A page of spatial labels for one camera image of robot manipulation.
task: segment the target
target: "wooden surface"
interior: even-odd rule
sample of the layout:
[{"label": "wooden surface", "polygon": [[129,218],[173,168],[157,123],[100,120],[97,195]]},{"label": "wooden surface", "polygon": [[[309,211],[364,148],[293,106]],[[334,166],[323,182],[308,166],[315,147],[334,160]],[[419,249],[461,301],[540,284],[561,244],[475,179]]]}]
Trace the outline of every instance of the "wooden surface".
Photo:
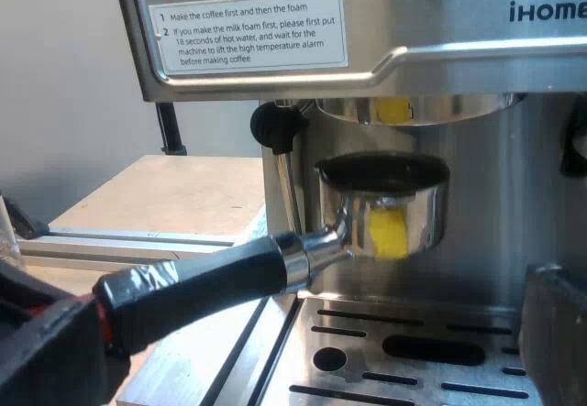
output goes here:
[{"label": "wooden surface", "polygon": [[[51,225],[230,236],[248,230],[263,205],[261,159],[145,156]],[[38,266],[28,272],[76,295],[90,292],[104,273]],[[111,406],[154,347],[131,358]]]}]

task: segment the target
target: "yellow sponge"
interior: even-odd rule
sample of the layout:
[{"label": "yellow sponge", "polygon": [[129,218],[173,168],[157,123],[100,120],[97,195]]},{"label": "yellow sponge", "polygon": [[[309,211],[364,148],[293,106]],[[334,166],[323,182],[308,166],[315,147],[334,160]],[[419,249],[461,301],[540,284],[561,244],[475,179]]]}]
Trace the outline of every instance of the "yellow sponge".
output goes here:
[{"label": "yellow sponge", "polygon": [[375,100],[377,116],[384,124],[399,125],[412,120],[410,102],[404,97],[380,97]]},{"label": "yellow sponge", "polygon": [[377,259],[407,257],[405,209],[371,209],[369,233]]}]

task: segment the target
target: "white sticker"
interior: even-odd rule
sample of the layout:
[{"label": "white sticker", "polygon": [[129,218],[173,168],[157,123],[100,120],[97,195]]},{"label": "white sticker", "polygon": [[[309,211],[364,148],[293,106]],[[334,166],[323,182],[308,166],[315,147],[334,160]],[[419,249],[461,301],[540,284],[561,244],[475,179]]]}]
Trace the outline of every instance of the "white sticker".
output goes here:
[{"label": "white sticker", "polygon": [[167,74],[347,67],[342,0],[150,5]]}]

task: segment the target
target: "drip tray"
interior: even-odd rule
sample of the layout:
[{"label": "drip tray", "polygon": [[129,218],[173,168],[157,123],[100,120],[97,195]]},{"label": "drip tray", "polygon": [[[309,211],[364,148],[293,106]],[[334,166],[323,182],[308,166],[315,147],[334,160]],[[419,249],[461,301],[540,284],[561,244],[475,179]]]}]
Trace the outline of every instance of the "drip tray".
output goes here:
[{"label": "drip tray", "polygon": [[308,298],[261,405],[539,406],[515,322]]}]

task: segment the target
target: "brand logo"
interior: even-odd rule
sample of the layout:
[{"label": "brand logo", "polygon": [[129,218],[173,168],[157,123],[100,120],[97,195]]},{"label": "brand logo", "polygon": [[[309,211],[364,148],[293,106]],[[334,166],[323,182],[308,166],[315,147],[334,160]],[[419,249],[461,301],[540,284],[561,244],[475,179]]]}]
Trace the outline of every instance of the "brand logo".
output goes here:
[{"label": "brand logo", "polygon": [[555,3],[553,5],[517,5],[510,3],[510,23],[548,21],[550,19],[587,18],[587,1],[582,3]]}]

